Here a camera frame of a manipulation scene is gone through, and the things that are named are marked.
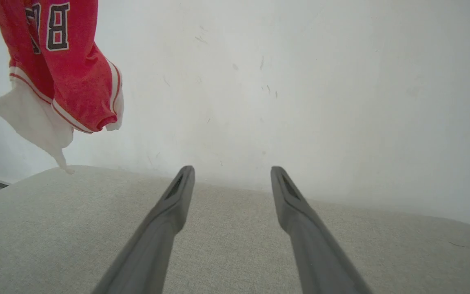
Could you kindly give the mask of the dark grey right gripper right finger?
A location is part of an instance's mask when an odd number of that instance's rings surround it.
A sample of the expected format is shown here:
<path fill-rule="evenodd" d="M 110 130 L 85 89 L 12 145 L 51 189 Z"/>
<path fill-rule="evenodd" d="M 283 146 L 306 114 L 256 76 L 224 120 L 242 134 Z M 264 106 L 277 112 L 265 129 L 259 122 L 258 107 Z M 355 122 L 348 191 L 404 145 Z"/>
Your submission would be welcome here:
<path fill-rule="evenodd" d="M 337 240 L 281 166 L 270 170 L 276 214 L 289 235 L 303 294 L 372 294 Z"/>

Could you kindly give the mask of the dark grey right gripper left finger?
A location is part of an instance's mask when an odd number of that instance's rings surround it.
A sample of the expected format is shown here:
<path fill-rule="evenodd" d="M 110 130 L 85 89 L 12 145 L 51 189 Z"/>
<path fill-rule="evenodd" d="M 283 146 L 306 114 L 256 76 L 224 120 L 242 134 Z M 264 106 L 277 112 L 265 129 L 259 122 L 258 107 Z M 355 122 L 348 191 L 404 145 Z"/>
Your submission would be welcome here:
<path fill-rule="evenodd" d="M 91 294 L 162 294 L 175 236 L 183 229 L 195 170 L 183 166 Z"/>

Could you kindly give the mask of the red Bulls 23 jersey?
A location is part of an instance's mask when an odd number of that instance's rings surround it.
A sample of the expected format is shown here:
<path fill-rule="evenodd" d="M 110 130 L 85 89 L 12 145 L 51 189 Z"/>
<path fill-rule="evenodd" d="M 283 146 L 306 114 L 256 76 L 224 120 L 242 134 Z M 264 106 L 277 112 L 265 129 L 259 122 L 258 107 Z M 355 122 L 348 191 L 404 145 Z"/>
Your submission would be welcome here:
<path fill-rule="evenodd" d="M 73 132 L 121 127 L 123 78 L 95 43 L 98 0 L 0 0 L 11 90 L 0 117 L 72 174 Z"/>

